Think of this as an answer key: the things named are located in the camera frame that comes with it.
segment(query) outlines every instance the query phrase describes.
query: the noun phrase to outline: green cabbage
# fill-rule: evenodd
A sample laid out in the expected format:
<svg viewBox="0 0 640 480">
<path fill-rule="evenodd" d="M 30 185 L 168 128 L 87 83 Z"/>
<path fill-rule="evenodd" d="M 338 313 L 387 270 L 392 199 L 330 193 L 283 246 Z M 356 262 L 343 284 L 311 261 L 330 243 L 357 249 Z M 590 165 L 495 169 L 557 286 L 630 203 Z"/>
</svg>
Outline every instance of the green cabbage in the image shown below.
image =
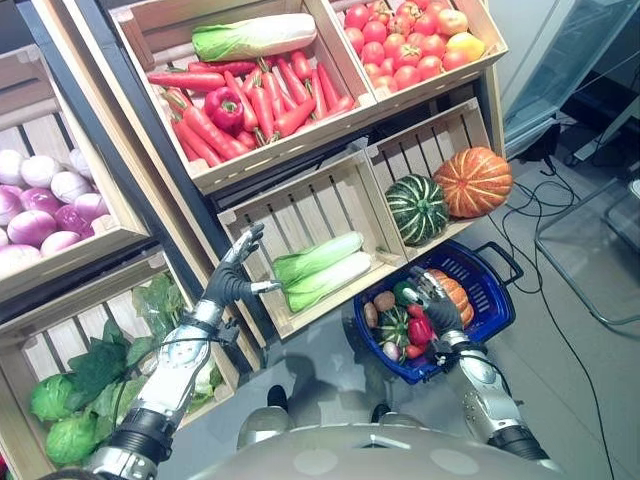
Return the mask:
<svg viewBox="0 0 640 480">
<path fill-rule="evenodd" d="M 31 413 L 42 422 L 68 417 L 73 412 L 64 405 L 72 391 L 73 384 L 66 375 L 45 378 L 31 392 Z"/>
<path fill-rule="evenodd" d="M 80 462 L 97 445 L 95 430 L 96 418 L 89 410 L 54 423 L 47 435 L 47 456 L 58 465 Z"/>
</svg>

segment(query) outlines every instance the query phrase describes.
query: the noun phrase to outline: black cable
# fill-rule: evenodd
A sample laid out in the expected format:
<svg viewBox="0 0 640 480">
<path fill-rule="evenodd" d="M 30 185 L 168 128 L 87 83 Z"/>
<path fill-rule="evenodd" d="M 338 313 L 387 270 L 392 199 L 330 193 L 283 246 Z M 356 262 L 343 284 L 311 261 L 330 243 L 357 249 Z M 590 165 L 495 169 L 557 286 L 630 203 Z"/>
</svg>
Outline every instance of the black cable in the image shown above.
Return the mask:
<svg viewBox="0 0 640 480">
<path fill-rule="evenodd" d="M 561 187 L 563 187 L 565 189 L 568 189 L 573 193 L 571 204 L 566 206 L 566 208 L 570 208 L 571 205 L 573 204 L 574 198 L 579 198 L 579 197 L 577 195 L 575 195 L 575 192 L 573 192 L 573 189 L 571 188 L 571 186 L 561 176 L 559 176 L 557 174 L 557 172 L 554 172 L 553 175 L 554 176 L 558 176 L 558 178 L 564 183 L 564 185 L 562 185 L 560 183 L 557 183 L 557 182 L 552 182 L 552 183 L 555 183 L 558 186 L 561 186 Z M 509 246 L 512 249 L 512 253 L 514 251 L 517 251 L 518 253 L 520 253 L 527 260 L 527 262 L 532 265 L 532 267 L 534 268 L 534 270 L 536 272 L 536 277 L 537 277 L 537 280 L 538 280 L 538 288 L 536 288 L 534 291 L 524 291 L 523 289 L 519 288 L 519 286 L 516 285 L 515 282 L 514 282 L 514 286 L 516 288 L 518 288 L 518 290 L 520 290 L 521 292 L 526 293 L 526 294 L 534 294 L 534 293 L 539 293 L 540 294 L 540 296 L 542 298 L 542 301 L 543 301 L 543 303 L 545 305 L 545 308 L 547 310 L 547 313 L 549 314 L 549 317 L 551 318 L 553 326 L 555 327 L 555 329 L 557 330 L 558 334 L 560 335 L 560 338 L 562 338 L 564 343 L 569 348 L 571 354 L 576 359 L 576 361 L 577 361 L 578 365 L 580 366 L 582 372 L 584 373 L 585 377 L 587 378 L 587 382 L 589 384 L 589 388 L 591 389 L 591 394 L 593 395 L 593 400 L 594 400 L 595 407 L 596 407 L 596 415 L 597 415 L 597 420 L 598 420 L 598 426 L 599 426 L 599 429 L 600 429 L 600 435 L 602 437 L 602 444 L 603 444 L 603 447 L 604 447 L 604 452 L 605 452 L 605 455 L 606 455 L 606 458 L 607 458 L 607 465 L 609 467 L 609 473 L 611 475 L 612 480 L 615 480 L 615 475 L 614 475 L 614 472 L 613 472 L 613 465 L 612 465 L 612 462 L 611 462 L 611 455 L 610 455 L 610 452 L 609 452 L 609 445 L 607 443 L 607 438 L 606 438 L 605 431 L 604 431 L 604 423 L 603 423 L 603 420 L 602 420 L 602 412 L 601 412 L 601 409 L 600 409 L 600 402 L 598 400 L 598 395 L 597 395 L 597 392 L 596 392 L 596 389 L 595 389 L 595 385 L 593 384 L 593 380 L 591 379 L 591 375 L 589 374 L 589 371 L 587 370 L 585 364 L 583 363 L 582 359 L 578 355 L 578 352 L 575 350 L 575 348 L 573 347 L 573 345 L 571 344 L 571 342 L 569 341 L 569 339 L 567 338 L 565 333 L 562 331 L 562 328 L 560 328 L 560 325 L 558 324 L 558 321 L 556 320 L 553 312 L 551 311 L 551 307 L 549 305 L 549 301 L 547 300 L 547 297 L 546 297 L 546 294 L 545 294 L 544 288 L 543 288 L 543 286 L 544 286 L 544 278 L 543 278 L 542 272 L 540 271 L 540 268 L 539 268 L 537 245 L 534 248 L 534 258 L 532 260 L 518 246 L 513 244 L 513 242 L 511 241 L 511 238 L 509 237 L 509 233 L 508 233 L 508 231 L 506 229 L 506 226 L 505 226 L 505 223 L 504 223 L 505 218 L 508 215 L 511 215 L 511 214 L 520 214 L 520 215 L 527 216 L 527 217 L 533 216 L 533 217 L 537 218 L 536 227 L 535 227 L 535 231 L 537 233 L 538 230 L 539 230 L 539 227 L 540 227 L 540 222 L 541 222 L 541 220 L 542 220 L 544 215 L 553 216 L 553 215 L 558 215 L 558 214 L 562 213 L 563 211 L 565 211 L 566 208 L 563 208 L 562 210 L 560 210 L 560 211 L 558 211 L 558 212 L 556 212 L 554 214 L 543 214 L 543 205 L 544 204 L 549 204 L 550 202 L 541 201 L 540 198 L 537 196 L 537 191 L 538 191 L 538 189 L 540 187 L 542 187 L 543 185 L 546 185 L 548 182 L 549 182 L 548 180 L 545 181 L 545 182 L 541 182 L 533 190 L 530 190 L 527 187 L 524 187 L 526 190 L 528 190 L 531 193 L 530 196 L 529 196 L 529 201 L 525 205 L 523 205 L 521 207 L 512 208 L 512 210 L 509 211 L 503 217 L 503 223 L 502 223 L 503 230 L 500 230 L 500 228 L 495 223 L 493 218 L 491 218 L 490 215 L 488 215 L 488 217 L 491 220 L 491 223 L 493 224 L 493 226 L 498 231 L 498 233 L 507 241 L 507 243 L 509 243 Z M 526 208 L 527 206 L 529 206 L 532 202 L 536 202 L 536 204 L 538 205 L 538 210 L 540 212 L 540 215 L 526 214 L 525 212 L 521 211 L 523 208 Z"/>
</svg>

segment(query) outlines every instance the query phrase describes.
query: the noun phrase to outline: gray floor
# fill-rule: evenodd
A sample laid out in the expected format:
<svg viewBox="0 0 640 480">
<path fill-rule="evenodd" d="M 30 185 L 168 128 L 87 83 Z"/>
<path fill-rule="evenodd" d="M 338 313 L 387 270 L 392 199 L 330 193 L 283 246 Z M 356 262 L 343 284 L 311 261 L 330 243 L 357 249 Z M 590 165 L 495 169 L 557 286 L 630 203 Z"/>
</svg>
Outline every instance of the gray floor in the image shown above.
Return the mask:
<svg viewBox="0 0 640 480">
<path fill-rule="evenodd" d="M 557 163 L 582 196 L 608 179 L 602 170 L 582 168 L 578 173 Z M 534 187 L 546 180 L 538 172 L 539 165 L 514 167 L 525 185 Z M 547 201 L 567 200 L 558 189 L 539 193 Z M 522 197 L 515 193 L 510 202 L 519 205 Z M 499 220 L 506 212 L 503 207 L 494 218 Z M 535 220 L 510 217 L 508 221 L 515 243 L 532 255 Z M 489 240 L 507 246 L 486 219 L 456 240 L 472 248 Z M 499 259 L 487 259 L 499 272 L 508 273 Z M 523 259 L 519 261 L 527 272 L 521 286 L 532 288 L 533 271 Z M 540 268 L 551 309 L 593 378 L 616 479 L 640 478 L 640 382 L 635 371 L 640 361 L 640 324 L 616 331 L 604 328 L 546 259 L 540 259 Z M 602 280 L 612 281 L 610 277 Z M 593 396 L 584 374 L 554 329 L 540 296 L 524 295 L 513 287 L 510 293 L 517 320 L 488 342 L 491 355 L 507 375 L 515 398 L 524 401 L 522 412 L 532 430 L 569 477 L 609 478 Z M 386 399 L 395 410 L 412 414 L 430 427 L 468 435 L 445 378 L 441 375 L 426 384 L 409 386 L 392 377 L 362 346 L 351 329 L 352 317 L 350 304 L 345 304 L 294 338 L 274 345 L 268 369 L 243 385 L 233 399 L 177 434 L 173 457 L 162 465 L 161 478 L 189 478 L 232 454 L 242 421 L 264 405 L 266 392 L 275 383 L 282 384 L 291 396 L 291 412 L 298 425 L 367 421 L 371 409 Z"/>
</svg>

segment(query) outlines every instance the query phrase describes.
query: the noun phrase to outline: orange pumpkin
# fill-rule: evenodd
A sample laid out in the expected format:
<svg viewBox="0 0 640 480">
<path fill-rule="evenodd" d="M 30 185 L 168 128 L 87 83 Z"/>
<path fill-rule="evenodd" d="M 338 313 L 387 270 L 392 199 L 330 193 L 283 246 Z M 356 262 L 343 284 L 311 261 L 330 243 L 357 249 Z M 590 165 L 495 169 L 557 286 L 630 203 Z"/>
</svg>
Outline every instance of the orange pumpkin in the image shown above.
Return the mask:
<svg viewBox="0 0 640 480">
<path fill-rule="evenodd" d="M 444 189 L 449 213 L 474 218 L 507 200 L 513 186 L 511 166 L 485 147 L 456 153 L 436 171 L 433 179 Z"/>
<path fill-rule="evenodd" d="M 462 285 L 446 273 L 433 268 L 430 268 L 428 272 L 433 275 L 438 282 L 440 282 L 440 285 L 442 285 L 444 291 L 447 292 L 451 301 L 456 304 L 456 307 L 460 312 L 460 316 L 462 317 L 462 326 L 467 328 L 474 316 L 473 307 L 471 306 L 471 303 L 469 303 L 467 292 L 464 291 Z"/>
</svg>

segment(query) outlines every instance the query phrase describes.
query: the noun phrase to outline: purple onion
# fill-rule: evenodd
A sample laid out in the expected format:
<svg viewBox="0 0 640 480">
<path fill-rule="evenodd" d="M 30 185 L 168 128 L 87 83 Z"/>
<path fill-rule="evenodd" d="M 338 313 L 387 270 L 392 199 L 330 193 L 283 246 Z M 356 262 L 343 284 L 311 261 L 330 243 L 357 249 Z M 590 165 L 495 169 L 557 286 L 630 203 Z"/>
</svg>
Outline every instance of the purple onion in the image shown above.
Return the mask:
<svg viewBox="0 0 640 480">
<path fill-rule="evenodd" d="M 99 193 L 85 193 L 73 202 L 78 214 L 87 222 L 93 222 L 102 215 L 109 215 L 109 209 Z"/>
<path fill-rule="evenodd" d="M 0 226 L 8 225 L 22 211 L 20 199 L 14 194 L 0 191 Z"/>
<path fill-rule="evenodd" d="M 48 257 L 49 255 L 54 255 L 60 250 L 64 250 L 79 241 L 80 235 L 76 232 L 68 232 L 64 230 L 54 232 L 49 235 L 44 242 L 42 242 L 40 253 L 43 257 Z"/>
<path fill-rule="evenodd" d="M 91 228 L 91 224 L 80 216 L 73 205 L 65 205 L 55 213 L 54 218 L 60 230 L 76 232 L 82 235 L 83 231 Z"/>
<path fill-rule="evenodd" d="M 55 214 L 62 204 L 46 188 L 30 188 L 20 195 L 20 202 L 25 210 L 40 210 L 49 215 Z"/>
<path fill-rule="evenodd" d="M 30 245 L 7 245 L 0 247 L 0 277 L 28 267 L 40 260 L 40 250 Z"/>
<path fill-rule="evenodd" d="M 7 228 L 9 239 L 13 243 L 21 243 L 40 247 L 45 238 L 56 231 L 56 221 L 47 212 L 30 210 L 16 215 Z"/>
</svg>

